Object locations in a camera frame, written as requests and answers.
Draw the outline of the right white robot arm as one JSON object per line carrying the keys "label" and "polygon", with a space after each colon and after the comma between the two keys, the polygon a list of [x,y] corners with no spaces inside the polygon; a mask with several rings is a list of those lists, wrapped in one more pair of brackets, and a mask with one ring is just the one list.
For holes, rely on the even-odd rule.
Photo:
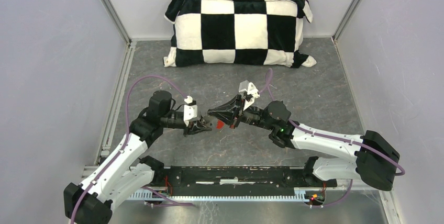
{"label": "right white robot arm", "polygon": [[319,130],[291,120],[291,112],[282,101],[274,100],[264,109],[245,103],[246,100],[237,95],[207,113],[231,128],[245,123],[269,130],[269,139],[280,148],[329,155],[328,158],[314,156],[306,162],[302,178],[308,186],[348,179],[391,191],[395,178],[405,173],[399,166],[400,154],[378,132],[368,130],[363,135],[344,135]]}

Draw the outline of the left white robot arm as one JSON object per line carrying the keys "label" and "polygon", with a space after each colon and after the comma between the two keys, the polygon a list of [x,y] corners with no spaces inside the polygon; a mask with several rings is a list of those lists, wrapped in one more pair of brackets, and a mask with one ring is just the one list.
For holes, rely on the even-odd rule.
{"label": "left white robot arm", "polygon": [[198,113],[196,101],[188,97],[185,102],[184,110],[177,111],[170,92],[153,93],[118,147],[82,182],[65,188],[64,210],[70,223],[109,223],[115,209],[134,192],[164,181],[164,171],[147,161],[139,162],[132,172],[127,170],[165,128],[182,129],[185,136],[211,131],[212,124]]}

